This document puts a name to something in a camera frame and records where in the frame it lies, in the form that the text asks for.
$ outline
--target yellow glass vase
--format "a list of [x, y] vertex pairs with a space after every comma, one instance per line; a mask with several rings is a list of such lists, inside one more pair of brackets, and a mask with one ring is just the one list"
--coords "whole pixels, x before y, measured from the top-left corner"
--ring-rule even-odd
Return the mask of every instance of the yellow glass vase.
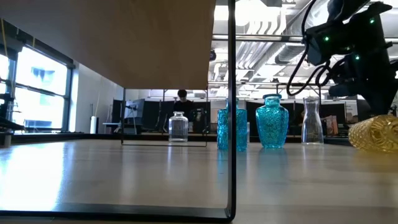
[[349, 129], [349, 141], [357, 149], [371, 152], [398, 152], [398, 118], [380, 115]]

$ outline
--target wooden tabletop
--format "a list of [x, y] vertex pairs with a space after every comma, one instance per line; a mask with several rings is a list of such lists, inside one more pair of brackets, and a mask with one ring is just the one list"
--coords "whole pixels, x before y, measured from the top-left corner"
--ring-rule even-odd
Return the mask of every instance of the wooden tabletop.
[[[265, 150], [251, 143], [238, 153], [234, 223], [397, 223], [397, 161], [397, 155], [345, 146]], [[122, 147], [119, 141], [82, 140], [14, 146], [0, 149], [0, 183], [2, 209], [51, 209], [62, 202], [222, 208], [227, 156], [214, 143]]]

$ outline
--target wall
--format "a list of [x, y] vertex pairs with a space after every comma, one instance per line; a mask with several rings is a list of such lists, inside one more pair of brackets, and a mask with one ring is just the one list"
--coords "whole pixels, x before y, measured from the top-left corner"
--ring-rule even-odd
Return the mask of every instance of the wall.
[[[129, 97], [135, 97], [135, 93], [129, 92]], [[109, 106], [113, 103], [113, 99], [121, 100], [122, 98], [123, 88], [121, 86], [79, 64], [72, 81], [70, 131], [90, 132], [90, 104], [93, 104], [92, 113], [95, 114], [98, 102], [96, 114], [99, 117], [98, 132], [103, 134], [104, 125], [102, 124], [106, 121]]]

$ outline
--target turquoise glass vase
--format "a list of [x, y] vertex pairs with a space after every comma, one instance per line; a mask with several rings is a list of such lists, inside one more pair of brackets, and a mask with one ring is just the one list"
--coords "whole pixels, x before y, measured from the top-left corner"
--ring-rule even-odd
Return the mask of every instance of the turquoise glass vase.
[[262, 146], [282, 148], [289, 126], [289, 112], [280, 105], [280, 94], [263, 96], [265, 105], [256, 110], [257, 130]]
[[[243, 152], [248, 147], [248, 112], [238, 108], [236, 99], [236, 149]], [[228, 150], [228, 101], [225, 109], [218, 111], [217, 146]]]

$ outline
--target glass carafe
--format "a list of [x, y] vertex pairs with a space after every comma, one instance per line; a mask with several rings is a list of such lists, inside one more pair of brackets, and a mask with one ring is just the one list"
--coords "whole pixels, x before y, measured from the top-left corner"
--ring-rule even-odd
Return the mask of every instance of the glass carafe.
[[372, 152], [398, 152], [398, 118], [380, 115], [349, 129], [349, 141], [357, 149]]
[[[248, 146], [248, 112], [238, 108], [236, 99], [236, 149], [245, 151]], [[225, 109], [218, 111], [217, 127], [217, 146], [218, 149], [228, 149], [228, 102]]]
[[289, 112], [280, 105], [280, 94], [263, 96], [265, 105], [256, 110], [257, 130], [264, 149], [282, 148], [289, 125]]
[[175, 111], [174, 116], [169, 119], [169, 141], [188, 141], [188, 118], [183, 116], [184, 112]]
[[319, 117], [319, 97], [305, 97], [304, 108], [301, 142], [303, 144], [323, 144], [322, 123]]

